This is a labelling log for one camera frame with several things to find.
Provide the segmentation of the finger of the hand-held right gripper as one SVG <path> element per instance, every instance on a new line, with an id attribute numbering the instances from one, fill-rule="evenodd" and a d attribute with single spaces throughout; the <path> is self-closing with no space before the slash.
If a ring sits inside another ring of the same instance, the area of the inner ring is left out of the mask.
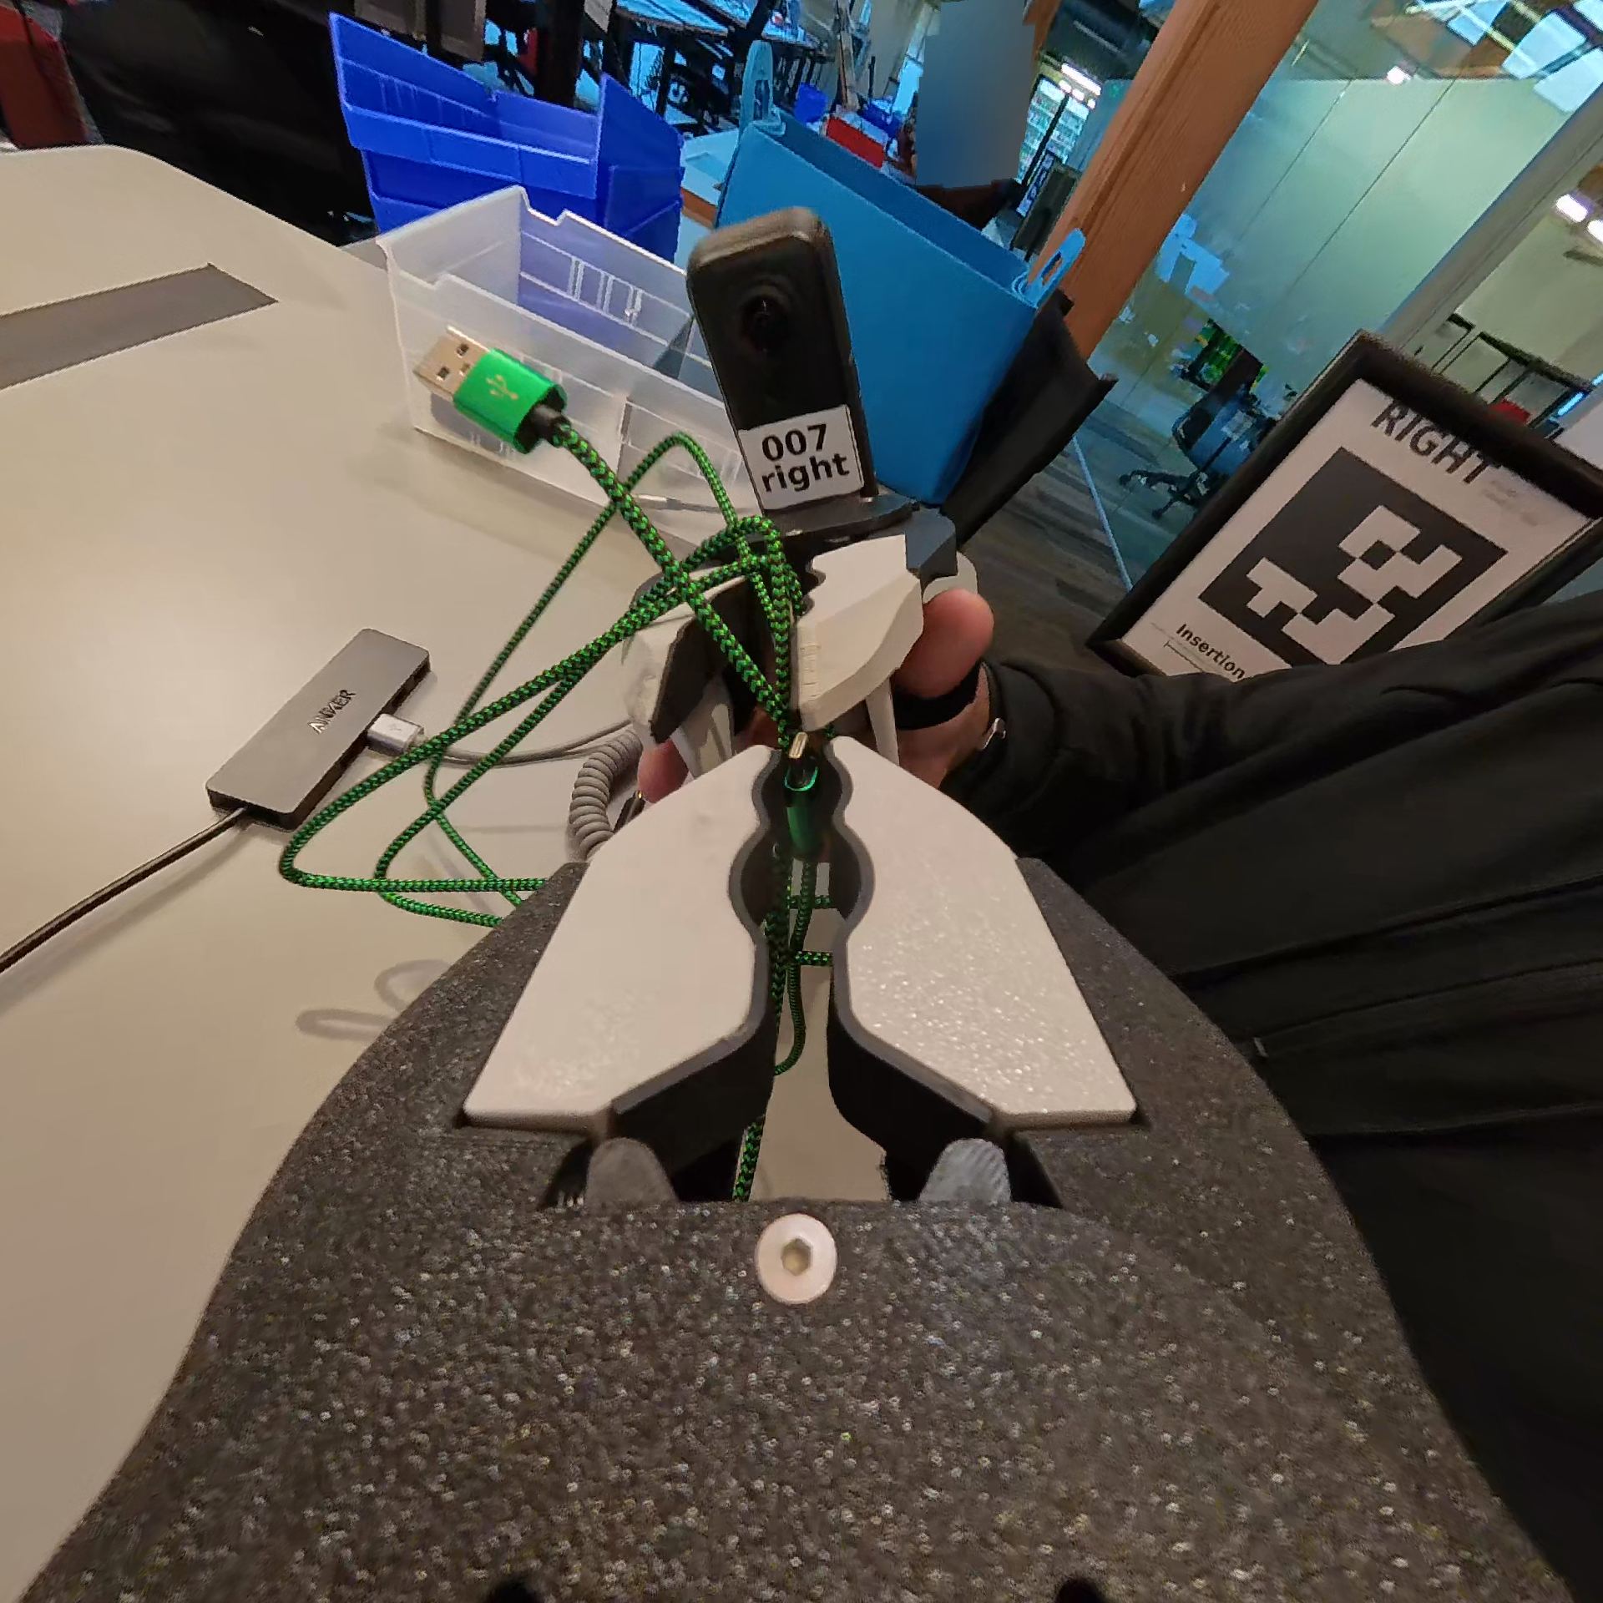
<path id="1" fill-rule="evenodd" d="M 655 746 L 732 756 L 737 683 L 730 655 L 690 603 L 632 636 L 632 723 Z"/>
<path id="2" fill-rule="evenodd" d="M 923 586 L 905 538 L 863 538 L 808 563 L 812 590 L 795 624 L 795 712 L 823 733 L 867 702 L 923 634 Z"/>

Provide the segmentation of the grey desk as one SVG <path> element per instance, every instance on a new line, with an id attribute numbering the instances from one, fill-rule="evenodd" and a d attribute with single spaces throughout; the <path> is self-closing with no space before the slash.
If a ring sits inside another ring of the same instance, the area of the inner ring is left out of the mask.
<path id="1" fill-rule="evenodd" d="M 5 313 L 195 269 L 264 307 L 5 391 L 5 947 L 213 817 L 360 630 L 453 720 L 596 510 L 415 431 L 388 281 L 155 160 L 5 155 Z M 484 935 L 237 828 L 5 973 L 5 1599 L 169 1389 L 258 1197 Z"/>

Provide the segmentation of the slim black usb hub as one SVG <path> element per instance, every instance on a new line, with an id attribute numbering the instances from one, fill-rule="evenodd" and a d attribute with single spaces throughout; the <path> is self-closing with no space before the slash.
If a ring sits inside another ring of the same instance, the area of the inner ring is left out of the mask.
<path id="1" fill-rule="evenodd" d="M 211 805 L 300 828 L 367 744 L 373 723 L 396 712 L 428 672 L 424 647 L 358 632 L 209 779 Z"/>

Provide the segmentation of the black fabric flap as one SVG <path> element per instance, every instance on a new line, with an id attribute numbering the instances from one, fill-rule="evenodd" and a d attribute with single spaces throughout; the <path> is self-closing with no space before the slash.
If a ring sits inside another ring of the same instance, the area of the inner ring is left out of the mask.
<path id="1" fill-rule="evenodd" d="M 959 548 L 1064 454 L 1117 384 L 1081 353 L 1071 309 L 1064 288 L 1048 292 L 980 420 L 968 464 L 940 506 Z"/>

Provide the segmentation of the person's black jacket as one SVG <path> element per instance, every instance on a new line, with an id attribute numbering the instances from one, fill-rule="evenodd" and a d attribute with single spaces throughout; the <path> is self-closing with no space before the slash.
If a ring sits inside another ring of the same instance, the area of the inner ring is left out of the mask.
<path id="1" fill-rule="evenodd" d="M 1260 950 L 1075 887 L 1289 1113 L 1484 1477 L 1600 1599 L 1600 876 Z"/>

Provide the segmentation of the person's right hand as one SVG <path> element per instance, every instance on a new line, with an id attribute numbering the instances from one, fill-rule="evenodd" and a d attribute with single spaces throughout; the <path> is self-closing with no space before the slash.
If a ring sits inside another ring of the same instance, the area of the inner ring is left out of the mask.
<path id="1" fill-rule="evenodd" d="M 944 788 L 993 737 L 987 653 L 995 615 L 974 592 L 953 588 L 924 605 L 924 626 L 894 674 L 900 762 Z"/>

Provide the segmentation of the blue corrugated plastic box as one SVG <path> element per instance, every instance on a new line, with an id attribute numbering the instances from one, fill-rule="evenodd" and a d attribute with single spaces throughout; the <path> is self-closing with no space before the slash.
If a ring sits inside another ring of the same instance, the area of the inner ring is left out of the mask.
<path id="1" fill-rule="evenodd" d="M 816 212 L 835 239 L 879 481 L 942 506 L 1085 235 L 1033 279 L 1010 250 L 787 113 L 739 136 L 716 218 L 728 227 L 781 208 Z"/>

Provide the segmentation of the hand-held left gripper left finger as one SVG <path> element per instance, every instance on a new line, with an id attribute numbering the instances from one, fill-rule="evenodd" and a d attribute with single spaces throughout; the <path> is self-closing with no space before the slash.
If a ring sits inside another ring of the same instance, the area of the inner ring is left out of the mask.
<path id="1" fill-rule="evenodd" d="M 688 781 L 589 861 L 465 1103 L 472 1130 L 648 1147 L 732 1197 L 768 1111 L 777 752 Z"/>

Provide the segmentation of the black office chair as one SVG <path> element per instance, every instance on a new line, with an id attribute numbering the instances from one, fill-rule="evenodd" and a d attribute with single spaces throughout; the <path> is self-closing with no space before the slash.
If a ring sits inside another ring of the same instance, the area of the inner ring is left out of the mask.
<path id="1" fill-rule="evenodd" d="M 1262 407 L 1253 386 L 1213 387 L 1173 429 L 1173 443 L 1188 466 L 1180 471 L 1132 470 L 1123 473 L 1117 485 L 1167 491 L 1169 500 L 1155 515 L 1165 515 L 1176 506 L 1203 510 L 1251 460 L 1274 424 L 1276 418 Z"/>

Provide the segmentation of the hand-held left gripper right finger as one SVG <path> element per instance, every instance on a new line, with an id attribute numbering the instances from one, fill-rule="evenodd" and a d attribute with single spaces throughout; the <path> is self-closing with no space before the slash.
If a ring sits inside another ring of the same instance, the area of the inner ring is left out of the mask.
<path id="1" fill-rule="evenodd" d="M 963 1139 L 1131 1126 L 1136 1095 L 1014 849 L 852 737 L 829 767 L 829 1086 L 890 1195 L 917 1197 Z"/>

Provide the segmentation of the clear plastic bin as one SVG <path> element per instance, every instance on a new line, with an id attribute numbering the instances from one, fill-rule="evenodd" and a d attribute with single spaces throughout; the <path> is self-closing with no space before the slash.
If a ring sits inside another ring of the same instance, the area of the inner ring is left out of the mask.
<path id="1" fill-rule="evenodd" d="M 743 456 L 673 265 L 577 214 L 547 218 L 503 189 L 381 237 L 413 428 L 499 464 L 547 494 L 600 508 L 596 481 L 568 454 L 516 452 L 419 374 L 459 332 L 552 378 L 577 429 L 627 477 L 663 439 L 705 450 L 734 508 L 756 512 Z"/>

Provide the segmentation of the black framed tag sign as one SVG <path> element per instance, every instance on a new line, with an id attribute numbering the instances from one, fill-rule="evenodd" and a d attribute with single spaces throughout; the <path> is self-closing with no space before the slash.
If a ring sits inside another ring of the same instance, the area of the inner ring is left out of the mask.
<path id="1" fill-rule="evenodd" d="M 1600 561 L 1600 466 L 1356 334 L 1089 637 L 1239 683 L 1438 643 Z"/>

